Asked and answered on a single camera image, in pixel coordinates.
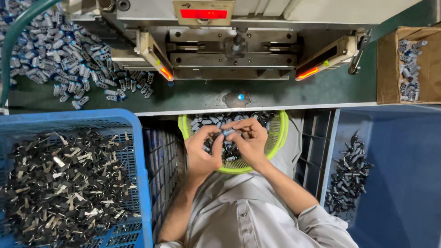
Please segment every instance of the pile of lock cylinders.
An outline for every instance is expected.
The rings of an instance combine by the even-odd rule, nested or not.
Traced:
[[[33,3],[33,0],[5,1],[6,6],[0,8],[1,43],[9,25]],[[11,56],[12,90],[17,88],[17,81],[13,79],[17,75],[25,75],[38,84],[58,81],[59,84],[54,85],[54,96],[59,97],[60,102],[72,97],[75,109],[82,109],[90,100],[86,96],[92,90],[90,78],[96,86],[93,90],[104,89],[109,101],[126,100],[127,90],[138,90],[144,98],[150,98],[153,93],[152,72],[122,70],[112,61],[108,45],[52,8],[38,15],[18,37]]]
[[[86,130],[16,143],[8,156],[13,169],[0,187],[4,232],[27,246],[81,247],[111,225],[139,217],[124,207],[137,186],[128,162],[116,155],[133,149],[132,140],[127,133],[119,143],[116,137]]]
[[[400,54],[400,93],[401,101],[418,101],[419,81],[418,74],[421,67],[417,65],[417,58],[422,54],[419,50],[421,46],[427,45],[427,41],[408,41],[398,42],[398,53]]]
[[[331,215],[348,213],[355,209],[355,202],[362,193],[369,178],[369,169],[374,165],[366,161],[366,149],[359,140],[358,131],[351,142],[345,143],[348,150],[340,151],[343,159],[333,158],[337,163],[336,173],[332,174],[331,187],[326,190],[325,206]]]
[[[262,111],[262,112],[237,112],[237,113],[220,113],[220,114],[200,114],[195,115],[192,122],[190,123],[191,130],[194,132],[198,132],[202,126],[204,125],[216,125],[217,128],[221,128],[223,125],[227,124],[231,121],[240,121],[244,119],[248,119],[250,117],[256,118],[259,123],[266,128],[267,132],[269,132],[269,128],[271,125],[271,120],[275,117],[274,112]],[[227,137],[229,134],[234,133],[235,130],[232,128],[228,130],[223,130],[222,133],[224,137]],[[203,145],[203,149],[212,153],[211,149],[213,146],[213,139],[206,139]],[[222,146],[222,161],[231,162],[240,158],[239,149],[237,145],[232,141],[224,140],[224,144]]]

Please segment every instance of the shirt sleeve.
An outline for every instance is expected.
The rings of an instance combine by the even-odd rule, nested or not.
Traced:
[[[346,231],[348,223],[328,214],[325,209],[315,205],[300,213],[299,230],[326,248],[358,248]]]
[[[155,248],[184,248],[184,245],[181,242],[172,241],[157,244]]]

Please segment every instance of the person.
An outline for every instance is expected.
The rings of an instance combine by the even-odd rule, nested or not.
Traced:
[[[292,176],[275,166],[283,162],[267,159],[267,130],[255,118],[221,128],[235,130],[225,138],[237,144],[254,171],[214,172],[222,166],[224,136],[214,140],[212,155],[202,145],[220,132],[216,126],[203,126],[185,140],[186,181],[167,212],[156,248],[358,247],[346,231],[347,222],[329,215]]]

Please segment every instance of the machine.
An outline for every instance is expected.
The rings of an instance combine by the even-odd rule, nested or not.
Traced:
[[[69,0],[127,70],[175,79],[289,79],[359,60],[370,30],[419,0]]]

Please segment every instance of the green work surface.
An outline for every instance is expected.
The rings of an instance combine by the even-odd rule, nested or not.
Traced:
[[[90,101],[84,109],[123,108],[147,115],[216,112],[228,108],[222,100],[227,93],[242,91],[248,93],[251,100],[247,107],[255,108],[293,109],[376,102],[376,39],[398,26],[434,23],[434,6],[434,0],[424,0],[376,26],[372,32],[373,42],[361,58],[361,71],[355,76],[348,74],[345,65],[299,82],[291,73],[289,80],[176,80],[175,85],[169,87],[162,77],[156,75],[152,85],[155,92],[150,99],[144,99],[139,90],[135,93],[127,91],[127,100],[119,103],[106,100],[103,90],[91,83],[92,90],[86,94]],[[10,114],[74,110],[72,97],[60,103],[59,97],[53,96],[54,82],[38,85],[26,77],[18,77],[17,81],[18,89],[8,96]]]

